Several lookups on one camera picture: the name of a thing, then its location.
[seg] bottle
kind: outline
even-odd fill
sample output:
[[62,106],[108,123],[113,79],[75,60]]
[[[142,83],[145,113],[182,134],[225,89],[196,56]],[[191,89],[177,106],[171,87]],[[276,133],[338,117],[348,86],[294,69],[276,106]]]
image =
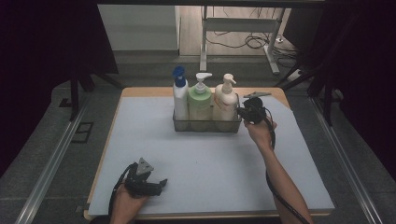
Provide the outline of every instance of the bottle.
[[[214,104],[213,104],[213,120],[232,121],[237,120],[236,107],[238,104],[238,96],[233,91],[233,75],[225,74],[223,78],[224,84],[219,84],[215,88]],[[230,122],[215,122],[216,126],[222,132],[228,132],[233,124]]]
[[174,104],[175,104],[175,129],[185,131],[188,127],[189,108],[187,95],[189,92],[189,82],[184,77],[184,67],[178,66],[174,69],[172,77],[175,78],[173,85]]
[[[212,91],[204,84],[206,77],[211,77],[210,73],[197,73],[198,83],[189,88],[188,103],[190,120],[211,120],[212,111],[210,103]],[[195,131],[204,131],[208,127],[208,122],[192,121],[191,127]]]

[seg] wooden floor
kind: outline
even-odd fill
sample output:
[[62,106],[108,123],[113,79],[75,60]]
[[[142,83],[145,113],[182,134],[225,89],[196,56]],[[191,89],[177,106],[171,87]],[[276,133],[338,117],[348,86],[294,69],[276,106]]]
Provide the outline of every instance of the wooden floor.
[[[275,19],[280,9],[267,7],[209,7],[207,9],[208,17],[216,18],[261,18]],[[200,47],[202,42],[202,14],[201,7],[180,7],[180,55],[200,55]],[[287,8],[283,16],[282,25],[279,29],[279,35],[283,34],[285,24],[288,20],[290,9]],[[245,45],[246,38],[250,33],[227,33],[223,32],[207,32],[206,50],[207,55],[264,55],[263,48],[252,49]],[[265,38],[264,34],[253,34]],[[212,44],[210,42],[220,43],[230,46],[224,47],[220,44]],[[261,44],[256,41],[250,41],[253,47]],[[276,43],[276,46],[283,49],[293,49],[293,46],[285,40],[282,43]]]

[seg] person's left hand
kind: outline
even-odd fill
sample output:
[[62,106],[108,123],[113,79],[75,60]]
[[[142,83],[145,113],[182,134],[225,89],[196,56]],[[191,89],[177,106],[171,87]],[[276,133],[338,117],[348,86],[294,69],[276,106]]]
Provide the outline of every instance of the person's left hand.
[[140,208],[148,200],[149,196],[133,198],[121,184],[116,193],[116,199],[113,204],[113,214],[111,215],[111,224],[126,224],[137,215]]

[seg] hand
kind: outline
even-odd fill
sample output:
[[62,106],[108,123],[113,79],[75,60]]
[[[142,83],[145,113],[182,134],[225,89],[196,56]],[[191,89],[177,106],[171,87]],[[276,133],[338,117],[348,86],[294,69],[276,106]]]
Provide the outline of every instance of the hand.
[[121,184],[114,200],[110,224],[126,224],[134,219],[148,198],[148,196],[142,198],[131,197],[124,184]]
[[[276,122],[272,121],[274,125],[274,129],[276,128],[277,124]],[[258,124],[251,124],[248,121],[244,120],[245,127],[248,130],[248,133],[251,137],[251,139],[256,143],[256,145],[259,148],[271,148],[271,134],[268,129],[267,124],[265,123],[264,120],[262,120]]]

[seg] blue bottle cap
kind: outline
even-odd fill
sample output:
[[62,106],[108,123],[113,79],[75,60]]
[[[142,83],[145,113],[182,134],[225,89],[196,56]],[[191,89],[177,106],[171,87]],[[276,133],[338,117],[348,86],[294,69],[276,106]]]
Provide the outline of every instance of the blue bottle cap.
[[184,67],[178,66],[174,69],[172,77],[175,78],[175,86],[184,87],[186,85],[186,78],[184,78]]

